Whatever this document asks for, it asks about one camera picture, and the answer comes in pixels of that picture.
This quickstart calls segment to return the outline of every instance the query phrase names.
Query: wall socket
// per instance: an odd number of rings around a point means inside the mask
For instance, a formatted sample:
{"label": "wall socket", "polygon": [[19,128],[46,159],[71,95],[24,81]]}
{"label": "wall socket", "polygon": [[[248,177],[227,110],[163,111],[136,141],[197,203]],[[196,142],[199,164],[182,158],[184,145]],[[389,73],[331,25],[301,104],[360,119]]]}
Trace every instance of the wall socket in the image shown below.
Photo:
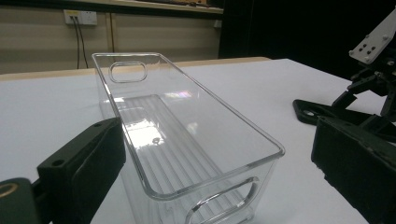
{"label": "wall socket", "polygon": [[64,20],[66,24],[73,25],[72,17],[78,20],[80,25],[97,25],[96,12],[93,11],[77,11],[77,10],[64,10]]}

